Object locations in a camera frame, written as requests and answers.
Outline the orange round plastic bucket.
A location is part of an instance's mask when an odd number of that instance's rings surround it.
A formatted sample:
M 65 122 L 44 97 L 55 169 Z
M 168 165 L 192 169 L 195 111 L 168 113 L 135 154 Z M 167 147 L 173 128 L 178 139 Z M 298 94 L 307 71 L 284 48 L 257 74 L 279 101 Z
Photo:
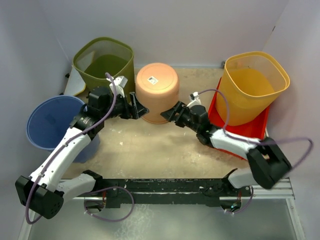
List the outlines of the orange round plastic bucket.
M 152 124 L 167 121 L 162 112 L 171 109 L 179 100 L 180 80 L 177 72 L 165 63 L 150 63 L 142 67 L 135 80 L 138 101 L 149 113 L 143 119 Z

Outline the yellow mesh plastic basket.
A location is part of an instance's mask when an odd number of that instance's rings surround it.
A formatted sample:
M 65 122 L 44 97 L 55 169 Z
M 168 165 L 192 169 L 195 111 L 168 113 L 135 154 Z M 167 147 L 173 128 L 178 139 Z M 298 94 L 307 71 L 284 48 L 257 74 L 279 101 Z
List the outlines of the yellow mesh plastic basket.
M 224 64 L 215 107 L 229 126 L 251 122 L 290 86 L 290 77 L 270 54 L 251 51 Z

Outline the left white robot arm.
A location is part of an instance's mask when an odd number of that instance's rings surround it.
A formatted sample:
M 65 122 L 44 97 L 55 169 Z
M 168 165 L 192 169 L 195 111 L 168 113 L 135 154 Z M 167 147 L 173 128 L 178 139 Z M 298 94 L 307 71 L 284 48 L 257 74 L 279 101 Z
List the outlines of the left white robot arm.
M 31 220 L 29 211 L 46 219 L 53 218 L 64 202 L 81 194 L 98 196 L 103 191 L 101 176 L 90 170 L 69 180 L 66 186 L 60 180 L 79 153 L 88 146 L 104 128 L 106 119 L 139 119 L 149 113 L 137 99 L 135 92 L 130 92 L 127 101 L 121 87 L 98 86 L 88 93 L 87 103 L 73 118 L 60 143 L 30 176 L 20 176 L 15 182 L 19 201 L 25 207 L 25 219 Z

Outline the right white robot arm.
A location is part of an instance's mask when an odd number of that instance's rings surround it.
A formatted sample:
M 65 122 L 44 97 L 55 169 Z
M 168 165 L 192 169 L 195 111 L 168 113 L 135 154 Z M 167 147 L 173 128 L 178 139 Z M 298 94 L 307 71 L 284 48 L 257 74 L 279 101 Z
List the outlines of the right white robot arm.
M 240 188 L 249 185 L 259 185 L 270 190 L 292 169 L 273 139 L 267 137 L 260 140 L 225 131 L 210 122 L 203 105 L 189 107 L 178 101 L 174 107 L 162 112 L 161 116 L 178 127 L 193 130 L 203 145 L 227 151 L 248 161 L 248 168 L 232 171 L 222 183 L 222 190 L 228 196 L 235 195 Z

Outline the green mesh plastic basket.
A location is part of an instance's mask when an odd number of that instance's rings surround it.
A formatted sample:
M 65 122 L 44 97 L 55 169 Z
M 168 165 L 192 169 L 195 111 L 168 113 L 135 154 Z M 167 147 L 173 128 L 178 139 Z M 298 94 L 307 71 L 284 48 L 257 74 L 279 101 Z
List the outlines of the green mesh plastic basket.
M 130 92 L 135 91 L 134 51 L 132 48 L 110 37 L 98 37 L 82 47 L 73 57 L 73 67 L 78 71 L 88 90 L 108 87 L 105 73 L 112 77 L 127 79 L 124 94 L 130 102 Z

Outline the white yellow-edged board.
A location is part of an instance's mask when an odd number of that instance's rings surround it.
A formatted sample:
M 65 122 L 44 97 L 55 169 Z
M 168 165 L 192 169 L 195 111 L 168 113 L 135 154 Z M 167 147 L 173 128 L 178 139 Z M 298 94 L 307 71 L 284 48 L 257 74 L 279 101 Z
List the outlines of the white yellow-edged board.
M 63 94 L 68 96 L 77 96 L 85 89 L 86 83 L 75 67 L 72 66 Z

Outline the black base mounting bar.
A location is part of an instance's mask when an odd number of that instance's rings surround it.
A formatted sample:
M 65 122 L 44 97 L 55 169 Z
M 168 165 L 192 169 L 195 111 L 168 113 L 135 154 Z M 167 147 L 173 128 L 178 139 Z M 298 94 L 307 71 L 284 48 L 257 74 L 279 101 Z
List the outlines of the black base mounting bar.
M 119 208 L 122 204 L 136 205 L 205 205 L 219 207 L 221 199 L 250 196 L 248 186 L 234 188 L 224 178 L 103 178 L 101 175 L 85 170 L 96 180 L 93 191 L 111 188 L 106 191 L 106 208 Z

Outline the blue round plastic bucket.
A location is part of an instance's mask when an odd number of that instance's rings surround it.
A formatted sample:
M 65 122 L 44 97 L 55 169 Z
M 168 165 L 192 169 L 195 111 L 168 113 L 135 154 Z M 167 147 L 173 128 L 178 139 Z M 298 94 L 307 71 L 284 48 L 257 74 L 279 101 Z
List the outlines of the blue round plastic bucket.
M 58 95 L 38 105 L 26 124 L 26 136 L 35 147 L 52 152 L 85 103 L 75 96 Z

